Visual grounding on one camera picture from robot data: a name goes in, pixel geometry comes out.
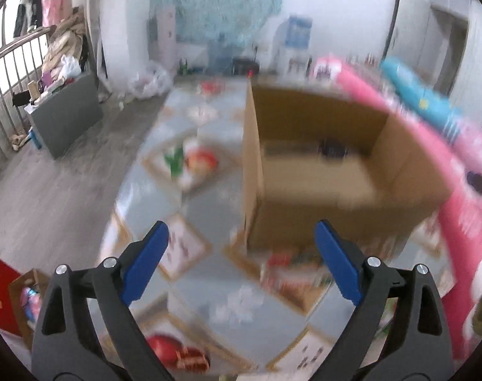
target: gray floor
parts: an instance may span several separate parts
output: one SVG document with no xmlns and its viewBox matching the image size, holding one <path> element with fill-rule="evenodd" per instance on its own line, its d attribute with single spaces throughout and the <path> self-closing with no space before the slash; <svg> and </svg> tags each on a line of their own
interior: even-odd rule
<svg viewBox="0 0 482 381">
<path fill-rule="evenodd" d="M 19 272 L 94 266 L 117 190 L 163 100 L 123 111 L 108 101 L 103 120 L 60 160 L 24 146 L 0 177 L 0 257 Z"/>
</svg>

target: railing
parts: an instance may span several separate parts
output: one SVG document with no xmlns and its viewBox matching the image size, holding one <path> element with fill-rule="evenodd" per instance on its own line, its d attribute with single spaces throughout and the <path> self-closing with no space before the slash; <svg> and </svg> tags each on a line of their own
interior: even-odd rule
<svg viewBox="0 0 482 381">
<path fill-rule="evenodd" d="M 10 136 L 28 133 L 27 115 L 12 105 L 12 98 L 14 93 L 27 90 L 30 81 L 41 78 L 49 31 L 49 28 L 41 27 L 0 49 L 0 171 L 13 153 Z M 31 57 L 31 63 L 27 62 L 27 57 Z"/>
</svg>

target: blue pad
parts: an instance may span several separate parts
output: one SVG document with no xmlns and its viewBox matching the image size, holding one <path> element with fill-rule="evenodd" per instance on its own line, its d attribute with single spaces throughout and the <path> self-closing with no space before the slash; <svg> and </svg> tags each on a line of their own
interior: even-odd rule
<svg viewBox="0 0 482 381">
<path fill-rule="evenodd" d="M 323 222 L 319 222 L 315 227 L 315 242 L 324 262 L 333 274 L 342 296 L 357 306 L 363 299 L 363 294 L 359 287 L 359 270 L 343 251 L 342 243 L 338 241 L 336 234 Z"/>
<path fill-rule="evenodd" d="M 121 300 L 127 305 L 140 299 L 153 276 L 169 242 L 169 229 L 161 222 L 144 238 L 143 249 L 135 261 L 126 269 Z"/>
</svg>

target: open cardboard box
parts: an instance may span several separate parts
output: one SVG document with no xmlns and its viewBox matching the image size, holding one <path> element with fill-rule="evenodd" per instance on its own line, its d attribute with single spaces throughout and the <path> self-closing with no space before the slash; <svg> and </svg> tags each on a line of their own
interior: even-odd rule
<svg viewBox="0 0 482 381">
<path fill-rule="evenodd" d="M 345 158 L 265 154 L 275 143 L 332 138 Z M 248 88 L 243 188 L 249 250 L 315 245 L 327 219 L 344 239 L 408 235 L 451 194 L 431 158 L 398 118 L 338 97 Z"/>
<path fill-rule="evenodd" d="M 33 330 L 28 325 L 28 318 L 24 314 L 24 310 L 21 305 L 21 292 L 26 286 L 27 281 L 32 281 L 31 285 L 38 285 L 39 294 L 42 301 L 44 300 L 45 291 L 49 286 L 49 277 L 38 269 L 32 269 L 31 271 L 19 276 L 8 286 L 8 292 L 10 295 L 10 301 L 13 308 L 13 314 L 15 315 L 17 325 L 21 331 L 21 336 L 24 340 L 24 344 L 31 351 L 33 346 Z"/>
</svg>

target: silver screw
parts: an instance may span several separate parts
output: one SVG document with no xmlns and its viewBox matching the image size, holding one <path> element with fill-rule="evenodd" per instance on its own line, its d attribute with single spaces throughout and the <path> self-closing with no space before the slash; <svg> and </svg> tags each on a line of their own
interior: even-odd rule
<svg viewBox="0 0 482 381">
<path fill-rule="evenodd" d="M 62 275 L 67 271 L 68 267 L 66 265 L 60 265 L 59 267 L 56 268 L 56 273 L 58 275 Z"/>
<path fill-rule="evenodd" d="M 368 258 L 368 265 L 373 266 L 374 268 L 378 268 L 380 266 L 380 259 L 377 257 L 369 257 Z"/>
<path fill-rule="evenodd" d="M 420 274 L 426 275 L 428 273 L 428 267 L 426 265 L 419 264 L 416 266 L 416 269 Z"/>
<path fill-rule="evenodd" d="M 113 268 L 117 264 L 116 258 L 107 258 L 105 261 L 103 261 L 103 267 L 104 268 Z"/>
</svg>

